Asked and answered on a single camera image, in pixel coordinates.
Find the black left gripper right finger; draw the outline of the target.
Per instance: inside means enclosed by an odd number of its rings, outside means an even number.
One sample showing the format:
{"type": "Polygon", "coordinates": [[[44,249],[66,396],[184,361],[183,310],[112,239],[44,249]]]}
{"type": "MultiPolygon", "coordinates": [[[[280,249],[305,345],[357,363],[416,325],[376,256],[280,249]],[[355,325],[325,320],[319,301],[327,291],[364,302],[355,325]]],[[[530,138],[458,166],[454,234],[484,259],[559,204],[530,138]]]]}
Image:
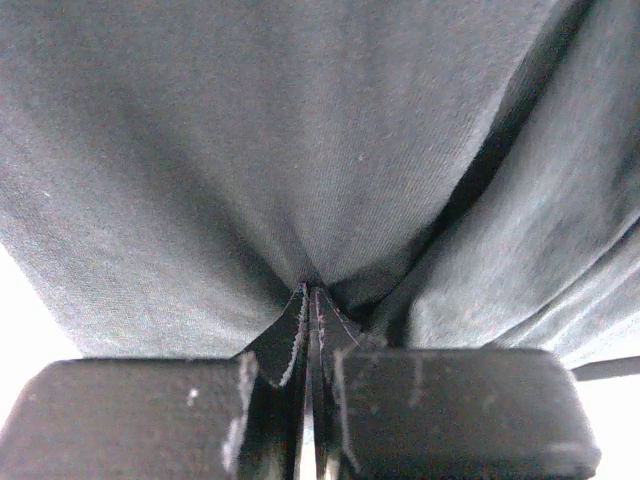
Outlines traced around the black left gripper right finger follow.
{"type": "Polygon", "coordinates": [[[574,376],[532,349],[395,349],[309,295],[321,479],[590,479],[601,461],[574,376]]]}

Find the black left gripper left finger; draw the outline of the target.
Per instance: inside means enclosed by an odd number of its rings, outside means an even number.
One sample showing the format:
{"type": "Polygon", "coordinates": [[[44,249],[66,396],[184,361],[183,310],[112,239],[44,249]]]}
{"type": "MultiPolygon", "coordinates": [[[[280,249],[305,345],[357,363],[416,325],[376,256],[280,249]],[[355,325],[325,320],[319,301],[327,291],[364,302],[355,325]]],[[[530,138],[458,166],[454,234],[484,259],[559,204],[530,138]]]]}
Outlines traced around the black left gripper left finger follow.
{"type": "Polygon", "coordinates": [[[46,366],[1,431],[5,479],[292,479],[308,290],[228,359],[78,359],[46,366]]]}

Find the black t shirt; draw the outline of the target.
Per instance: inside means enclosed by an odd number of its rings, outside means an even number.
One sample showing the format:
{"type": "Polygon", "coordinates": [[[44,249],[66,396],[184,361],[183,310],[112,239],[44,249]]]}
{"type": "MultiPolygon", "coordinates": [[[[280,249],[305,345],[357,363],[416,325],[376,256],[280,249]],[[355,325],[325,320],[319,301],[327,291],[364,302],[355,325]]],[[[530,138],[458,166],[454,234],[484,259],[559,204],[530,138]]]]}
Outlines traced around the black t shirt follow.
{"type": "Polygon", "coordinates": [[[635,356],[639,5],[5,1],[1,241],[87,355],[635,356]]]}

